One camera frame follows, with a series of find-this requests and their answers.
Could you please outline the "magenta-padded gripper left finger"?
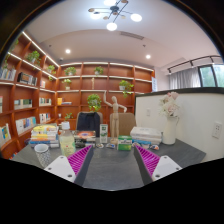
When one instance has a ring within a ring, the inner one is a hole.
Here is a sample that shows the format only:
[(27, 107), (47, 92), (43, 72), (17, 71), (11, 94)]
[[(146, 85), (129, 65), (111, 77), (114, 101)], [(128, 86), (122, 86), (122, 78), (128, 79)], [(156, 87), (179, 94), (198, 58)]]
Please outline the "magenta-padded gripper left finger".
[(57, 157), (45, 168), (45, 171), (82, 186), (85, 181), (92, 156), (93, 147), (87, 146), (68, 157)]

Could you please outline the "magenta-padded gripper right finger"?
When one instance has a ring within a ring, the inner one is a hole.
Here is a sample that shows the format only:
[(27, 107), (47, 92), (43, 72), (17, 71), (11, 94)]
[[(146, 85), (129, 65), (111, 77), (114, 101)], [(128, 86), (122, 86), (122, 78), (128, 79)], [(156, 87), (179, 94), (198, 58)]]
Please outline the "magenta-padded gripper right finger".
[(181, 170), (169, 156), (158, 156), (140, 146), (134, 147), (134, 156), (145, 185)]

